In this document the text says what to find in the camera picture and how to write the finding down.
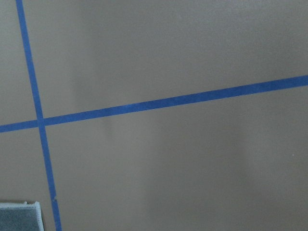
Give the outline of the pink and grey towel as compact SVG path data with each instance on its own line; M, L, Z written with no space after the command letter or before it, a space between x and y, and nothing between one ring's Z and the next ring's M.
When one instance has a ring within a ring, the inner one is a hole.
M40 203L1 203L0 230L44 231Z

